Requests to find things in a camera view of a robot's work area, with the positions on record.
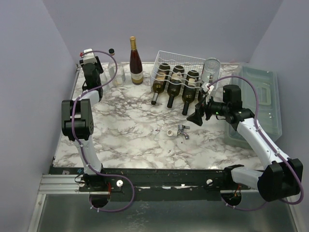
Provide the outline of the clear bottle silver stopper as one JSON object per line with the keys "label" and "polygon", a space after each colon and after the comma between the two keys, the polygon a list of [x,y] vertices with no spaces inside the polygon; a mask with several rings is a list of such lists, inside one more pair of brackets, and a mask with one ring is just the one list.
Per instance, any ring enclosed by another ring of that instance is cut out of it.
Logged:
{"label": "clear bottle silver stopper", "polygon": [[110,89],[110,84],[108,83],[110,81],[110,75],[108,72],[103,72],[100,74],[101,83],[104,85],[102,88],[104,91],[108,91]]}
{"label": "clear bottle silver stopper", "polygon": [[219,77],[221,63],[217,58],[205,60],[201,74],[202,83],[212,83]]}

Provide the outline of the red wine bottle gold cap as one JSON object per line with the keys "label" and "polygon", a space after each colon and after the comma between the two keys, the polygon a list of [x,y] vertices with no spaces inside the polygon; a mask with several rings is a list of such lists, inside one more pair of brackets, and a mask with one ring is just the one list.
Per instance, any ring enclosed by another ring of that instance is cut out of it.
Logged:
{"label": "red wine bottle gold cap", "polygon": [[143,82],[143,69],[142,69],[142,62],[137,51],[136,45],[136,37],[130,37],[130,73],[131,73],[131,80],[133,84],[140,85]]}

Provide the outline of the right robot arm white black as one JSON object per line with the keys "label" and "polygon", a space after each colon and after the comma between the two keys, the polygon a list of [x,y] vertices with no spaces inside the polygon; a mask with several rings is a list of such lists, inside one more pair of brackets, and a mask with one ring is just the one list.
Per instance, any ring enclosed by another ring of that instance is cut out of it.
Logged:
{"label": "right robot arm white black", "polygon": [[264,170],[251,170],[243,165],[232,165],[224,169],[222,184],[227,189],[234,189],[239,184],[259,191],[267,201],[283,200],[299,195],[298,204],[304,197],[301,184],[303,165],[299,159],[291,159],[280,150],[264,132],[255,114],[242,106],[241,89],[237,85],[223,87],[223,101],[216,102],[210,93],[211,84],[203,84],[203,99],[195,105],[195,112],[187,120],[199,126],[202,117],[209,120],[212,116],[222,116],[251,146],[260,159]]}

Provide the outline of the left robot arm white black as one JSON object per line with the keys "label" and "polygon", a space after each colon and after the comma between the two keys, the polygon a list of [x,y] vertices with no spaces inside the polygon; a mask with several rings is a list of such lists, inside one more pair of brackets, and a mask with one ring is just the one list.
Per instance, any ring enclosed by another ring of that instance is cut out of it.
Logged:
{"label": "left robot arm white black", "polygon": [[103,89],[100,74],[103,73],[99,58],[84,57],[80,60],[85,82],[82,94],[74,100],[63,100],[61,103],[61,127],[64,136],[68,137],[77,148],[86,175],[93,175],[90,185],[97,191],[104,190],[107,185],[106,177],[98,174],[102,170],[93,140],[94,121],[92,106],[101,101]]}

